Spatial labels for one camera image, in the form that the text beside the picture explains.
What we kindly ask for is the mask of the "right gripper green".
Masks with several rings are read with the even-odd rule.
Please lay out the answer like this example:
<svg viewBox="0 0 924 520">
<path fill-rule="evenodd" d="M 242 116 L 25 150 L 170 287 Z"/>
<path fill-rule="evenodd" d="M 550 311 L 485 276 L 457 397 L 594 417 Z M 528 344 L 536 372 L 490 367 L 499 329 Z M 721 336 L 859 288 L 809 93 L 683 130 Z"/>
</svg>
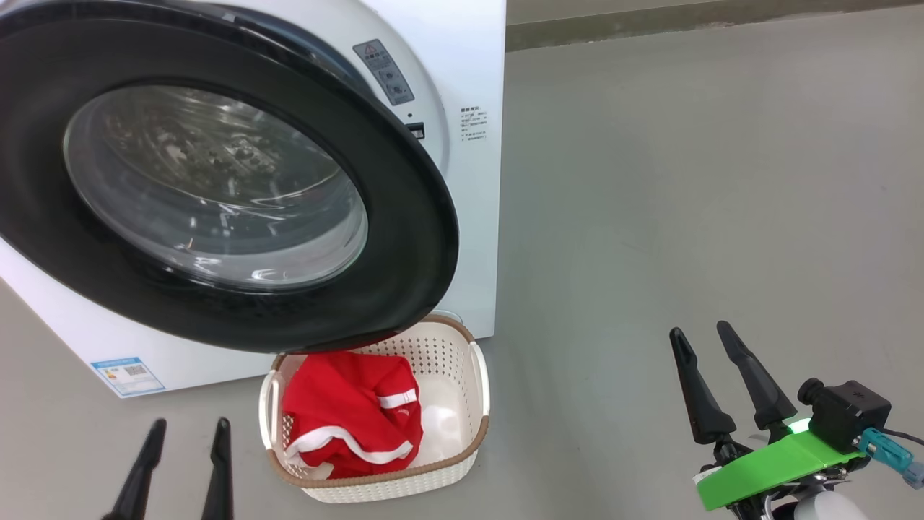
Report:
<svg viewBox="0 0 924 520">
<path fill-rule="evenodd" d="M 729 322 L 719 321 L 716 329 L 726 355 L 739 369 L 748 389 L 757 428 L 768 432 L 768 441 L 775 443 L 701 477 L 697 493 L 704 510 L 723 509 L 828 467 L 864 457 L 857 450 L 842 454 L 811 431 L 789 435 L 785 421 L 798 414 L 796 406 Z M 716 457 L 737 457 L 738 446 L 731 438 L 736 424 L 722 411 L 707 387 L 697 365 L 696 352 L 680 328 L 671 329 L 669 339 L 693 440 L 699 445 L 712 444 Z"/>
</svg>

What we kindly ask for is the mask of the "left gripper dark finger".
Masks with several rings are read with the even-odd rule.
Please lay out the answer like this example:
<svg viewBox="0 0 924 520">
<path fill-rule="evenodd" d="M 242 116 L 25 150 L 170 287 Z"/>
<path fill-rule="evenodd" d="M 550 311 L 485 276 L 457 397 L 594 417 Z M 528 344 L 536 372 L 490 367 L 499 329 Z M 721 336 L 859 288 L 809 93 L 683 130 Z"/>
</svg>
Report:
<svg viewBox="0 0 924 520">
<path fill-rule="evenodd" d="M 141 451 L 136 455 L 136 460 L 112 509 L 102 519 L 145 519 L 152 475 L 161 460 L 165 434 L 165 418 L 156 419 L 149 429 Z"/>
<path fill-rule="evenodd" d="M 212 473 L 201 519 L 234 519 L 231 427 L 219 418 L 210 451 Z"/>
</svg>

